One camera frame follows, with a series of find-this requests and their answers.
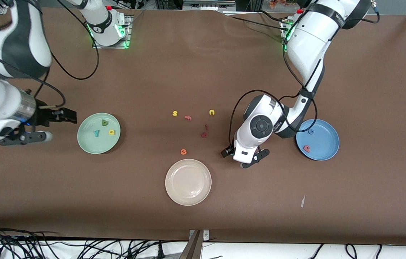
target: blue plate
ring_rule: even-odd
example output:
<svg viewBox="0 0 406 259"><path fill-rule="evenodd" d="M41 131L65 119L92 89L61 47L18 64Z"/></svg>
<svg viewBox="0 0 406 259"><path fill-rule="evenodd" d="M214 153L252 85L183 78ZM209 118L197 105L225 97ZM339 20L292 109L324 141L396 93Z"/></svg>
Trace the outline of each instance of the blue plate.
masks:
<svg viewBox="0 0 406 259"><path fill-rule="evenodd" d="M312 119L303 122L300 130L307 129L312 123ZM329 123L319 119L308 131L296 134L296 143L306 157L317 161L328 160L339 150L338 133ZM310 147L310 152L305 151L305 146Z"/></svg>

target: plate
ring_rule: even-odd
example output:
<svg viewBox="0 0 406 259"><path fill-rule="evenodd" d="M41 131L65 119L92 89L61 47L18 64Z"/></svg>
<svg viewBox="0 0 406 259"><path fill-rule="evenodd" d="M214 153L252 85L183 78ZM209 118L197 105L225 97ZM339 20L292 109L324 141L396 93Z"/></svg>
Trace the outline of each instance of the plate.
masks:
<svg viewBox="0 0 406 259"><path fill-rule="evenodd" d="M120 126L118 120L109 113L96 113L86 118L78 128L77 140L81 149L90 154L102 154L112 149L119 140Z"/></svg>
<svg viewBox="0 0 406 259"><path fill-rule="evenodd" d="M312 123L312 119L305 121L300 130L307 129ZM333 126L320 119L317 119L310 130L297 133L296 143L305 156L317 161L328 160L335 156L339 150L338 133ZM304 146L309 146L310 152L305 151Z"/></svg>
<svg viewBox="0 0 406 259"><path fill-rule="evenodd" d="M183 159L168 170L166 192L177 204L192 206L202 202L211 190L211 175L200 161Z"/></svg>

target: table surface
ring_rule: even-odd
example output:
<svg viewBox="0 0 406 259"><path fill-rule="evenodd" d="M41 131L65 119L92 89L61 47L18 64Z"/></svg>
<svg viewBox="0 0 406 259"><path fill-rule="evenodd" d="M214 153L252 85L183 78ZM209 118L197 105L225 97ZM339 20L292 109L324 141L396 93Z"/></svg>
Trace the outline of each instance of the table surface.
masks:
<svg viewBox="0 0 406 259"><path fill-rule="evenodd" d="M62 8L43 13L55 56L76 76L90 73L96 54L86 31ZM78 112L78 125L52 123L49 143L0 146L0 226L84 237L186 239L188 229L210 229L219 241L406 243L404 16L383 16L335 37L315 99L340 149L323 162L302 155L294 138L277 136L262 146L271 154L250 169L220 155L243 93L299 90L274 28L212 11L146 11L134 23L129 49L99 53L99 69L85 81L51 67L48 82ZM234 130L254 96L241 102ZM39 99L60 102L48 88ZM121 138L108 153L91 155L76 134L100 112L119 120ZM203 162L212 177L208 197L190 207L174 203L164 185L167 170L184 158Z"/></svg>

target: white floor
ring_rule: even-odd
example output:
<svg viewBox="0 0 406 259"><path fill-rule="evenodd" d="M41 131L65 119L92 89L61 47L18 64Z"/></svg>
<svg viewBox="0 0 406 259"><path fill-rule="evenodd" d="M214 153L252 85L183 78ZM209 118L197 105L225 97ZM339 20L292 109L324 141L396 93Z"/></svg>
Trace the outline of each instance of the white floor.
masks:
<svg viewBox="0 0 406 259"><path fill-rule="evenodd" d="M111 241L101 243L96 247L104 247ZM67 241L70 244L83 245L84 241ZM120 253L126 251L129 241L122 241L109 246L106 250ZM164 254L179 254L186 242L173 242L163 244ZM265 244L265 243L221 243L206 242L203 244L202 259L213 259L219 256L221 259L309 259L313 256L318 244ZM82 247L65 246L63 244L51 245L53 251L60 259L76 259ZM375 259L378 246L356 245L358 259ZM47 259L55 259L47 246L42 246ZM143 252L137 258L151 258L157 255L158 247L153 246ZM83 258L89 258L96 253L92 249ZM96 259L110 259L110 254L98 254ZM8 251L3 251L1 259L12 259ZM325 245L318 253L316 259L351 259L345 251L344 245ZM406 259L406 246L383 246L379 259Z"/></svg>

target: green plate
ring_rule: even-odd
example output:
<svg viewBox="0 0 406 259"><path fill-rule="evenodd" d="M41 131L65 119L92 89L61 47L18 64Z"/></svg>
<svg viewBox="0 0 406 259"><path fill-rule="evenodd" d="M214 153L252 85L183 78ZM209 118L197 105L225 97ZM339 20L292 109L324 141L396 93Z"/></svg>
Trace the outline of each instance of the green plate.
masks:
<svg viewBox="0 0 406 259"><path fill-rule="evenodd" d="M102 121L107 121L107 126L102 126ZM115 135L109 135L109 130L114 130ZM96 113L86 118L78 128L77 140L81 149L90 154L102 154L112 149L118 142L120 126L118 120L109 113Z"/></svg>

